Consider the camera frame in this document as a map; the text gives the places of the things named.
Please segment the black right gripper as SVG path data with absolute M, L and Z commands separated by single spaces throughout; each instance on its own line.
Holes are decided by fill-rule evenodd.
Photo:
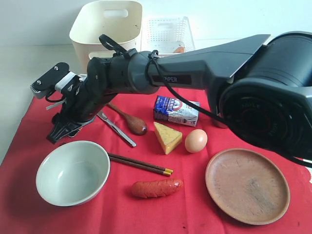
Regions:
M 68 97 L 61 112 L 52 118 L 53 129 L 46 139 L 55 144 L 68 135 L 74 137 L 82 128 L 81 125 L 66 124 L 67 122 L 87 122 L 91 120 L 116 94 L 109 93 L 106 75 L 88 76 L 78 83 L 75 92 Z

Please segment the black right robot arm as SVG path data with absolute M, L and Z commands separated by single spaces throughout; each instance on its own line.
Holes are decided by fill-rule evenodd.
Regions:
M 205 90 L 198 110 L 245 142 L 305 166 L 312 163 L 312 35 L 265 34 L 168 57 L 126 50 L 107 35 L 112 58 L 92 58 L 79 81 L 67 65 L 51 69 L 65 103 L 47 139 L 55 143 L 93 121 L 118 94 L 153 94 L 160 86 Z

